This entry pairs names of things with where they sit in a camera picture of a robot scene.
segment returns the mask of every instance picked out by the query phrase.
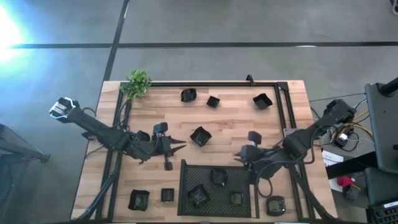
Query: red object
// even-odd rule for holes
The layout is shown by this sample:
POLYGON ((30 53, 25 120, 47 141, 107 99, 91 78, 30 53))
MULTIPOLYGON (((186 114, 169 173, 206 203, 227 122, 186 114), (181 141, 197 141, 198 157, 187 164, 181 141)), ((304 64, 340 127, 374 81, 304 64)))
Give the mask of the red object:
POLYGON ((349 186, 353 183, 354 183, 353 180, 351 180, 351 178, 347 176, 337 178, 337 184, 342 187, 349 186))

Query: yellow wire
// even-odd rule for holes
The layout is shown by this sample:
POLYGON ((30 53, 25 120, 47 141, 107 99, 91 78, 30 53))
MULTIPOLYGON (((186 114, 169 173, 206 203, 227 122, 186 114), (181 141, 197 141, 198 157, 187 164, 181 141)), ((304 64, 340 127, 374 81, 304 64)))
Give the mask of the yellow wire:
POLYGON ((360 115, 356 116, 354 119, 358 119, 358 118, 364 116, 367 113, 369 113, 369 111, 365 111, 365 112, 361 113, 360 115))
POLYGON ((349 123, 348 125, 354 126, 354 127, 356 127, 356 128, 361 128, 362 130, 366 131, 366 132, 369 133, 370 135, 373 135, 373 133, 372 133, 368 128, 365 128, 365 127, 362 126, 362 125, 358 125, 358 124, 354 124, 354 123, 349 123))

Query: black square bowl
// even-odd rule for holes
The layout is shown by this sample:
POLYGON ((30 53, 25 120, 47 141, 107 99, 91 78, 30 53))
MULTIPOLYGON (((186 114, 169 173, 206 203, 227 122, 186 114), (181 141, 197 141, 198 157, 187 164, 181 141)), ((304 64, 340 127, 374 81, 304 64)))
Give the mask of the black square bowl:
POLYGON ((253 98, 254 103, 258 106, 260 110, 267 109, 270 105, 272 105, 272 101, 265 93, 261 93, 260 95, 253 98))
POLYGON ((202 126, 200 126, 193 132, 193 134, 191 134, 190 137, 193 142, 198 144, 198 146, 203 147, 211 138, 211 134, 206 131, 202 126))
POLYGON ((208 106, 211 106, 212 108, 217 108, 219 102, 220 102, 219 98, 215 98, 214 96, 210 96, 206 104, 208 106))

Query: black stand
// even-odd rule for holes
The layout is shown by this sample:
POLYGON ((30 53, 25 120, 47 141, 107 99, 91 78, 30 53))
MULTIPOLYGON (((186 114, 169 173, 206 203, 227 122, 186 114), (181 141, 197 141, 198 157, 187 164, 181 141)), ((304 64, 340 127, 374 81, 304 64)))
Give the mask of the black stand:
MULTIPOLYGON (((121 100, 119 101, 118 99, 118 105, 116 107, 116 111, 119 109, 121 100)), ((126 104, 126 109, 124 111, 124 114, 129 114, 131 110, 131 103, 126 104)), ((128 125, 128 117, 123 121, 123 126, 128 125)), ((111 223, 113 220, 113 212, 114 212, 114 204, 116 203, 116 191, 118 189, 118 184, 119 184, 119 176, 120 176, 120 170, 121 170, 121 161, 123 158, 123 153, 118 151, 118 156, 116 157, 116 162, 115 166, 113 168, 112 173, 109 175, 105 181, 101 184, 101 188, 99 190, 98 195, 94 198, 93 202, 90 204, 90 206, 85 210, 85 212, 80 215, 76 220, 70 220, 68 223, 111 223), (109 210, 108 210, 108 216, 106 218, 102 218, 102 209, 103 209, 103 201, 104 201, 104 196, 108 192, 109 188, 112 186, 111 190, 111 198, 109 202, 109 210), (96 212, 95 219, 90 220, 91 216, 96 212)))
POLYGON ((318 199, 314 196, 310 187, 307 183, 301 178, 300 174, 297 172, 296 169, 290 169, 290 176, 298 183, 301 189, 304 192, 306 198, 311 202, 312 207, 318 212, 319 216, 323 221, 325 220, 336 220, 335 217, 331 216, 326 209, 321 205, 318 199))
POLYGON ((36 151, 17 133, 3 124, 0 124, 0 149, 15 155, 26 156, 29 159, 40 159, 42 162, 47 162, 50 158, 50 155, 36 151))

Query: wooden table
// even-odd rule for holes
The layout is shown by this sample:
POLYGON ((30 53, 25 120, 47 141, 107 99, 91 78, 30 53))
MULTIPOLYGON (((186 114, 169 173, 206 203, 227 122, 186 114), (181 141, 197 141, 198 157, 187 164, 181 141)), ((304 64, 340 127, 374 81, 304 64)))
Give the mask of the wooden table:
MULTIPOLYGON (((99 99, 97 118, 111 126, 114 117, 118 87, 120 82, 104 82, 99 99)), ((310 105, 303 81, 288 81, 290 97, 298 128, 306 128, 313 123, 310 105)), ((252 98, 260 93, 266 93, 275 102, 275 91, 269 87, 198 87, 197 99, 191 103, 180 101, 182 87, 149 88, 143 99, 136 99, 129 116, 129 125, 138 130, 152 133, 153 125, 168 122, 168 135, 184 140, 187 146, 171 157, 174 170, 164 171, 163 156, 153 157, 143 165, 137 160, 124 156, 119 179, 119 187, 114 211, 114 222, 276 222, 297 221, 292 186, 289 172, 281 169, 271 181, 274 185, 273 195, 285 197, 287 211, 281 217, 269 217, 265 213, 265 199, 260 198, 260 219, 255 218, 225 218, 225 217, 190 217, 177 216, 178 187, 180 178, 180 161, 185 159, 191 165, 241 166, 233 160, 233 154, 240 151, 241 146, 248 144, 248 131, 262 134, 262 147, 271 147, 282 138, 277 105, 274 103, 266 110, 256 110, 252 98), (212 95, 221 99, 217 109, 206 105, 212 95), (207 145, 199 148, 189 135, 199 126, 203 126, 212 134, 207 145), (174 188, 174 203, 160 201, 161 188, 174 188), (133 189, 150 192, 149 206, 145 212, 132 211, 127 208, 130 193, 133 189)), ((287 108, 282 102, 285 114, 287 108)), ((91 142, 88 152, 99 146, 91 142)), ((328 177, 323 164, 321 151, 315 149, 316 159, 307 165, 307 175, 310 188, 320 203, 330 214, 336 217, 336 209, 331 194, 328 177)), ((82 214, 98 193, 101 184, 106 150, 93 153, 85 160, 81 174, 78 192, 72 218, 82 214)), ((269 184, 261 180, 260 190, 267 194, 269 184)), ((251 189, 252 217, 254 217, 254 193, 251 189)), ((306 206, 303 193, 300 191, 302 207, 306 206)))

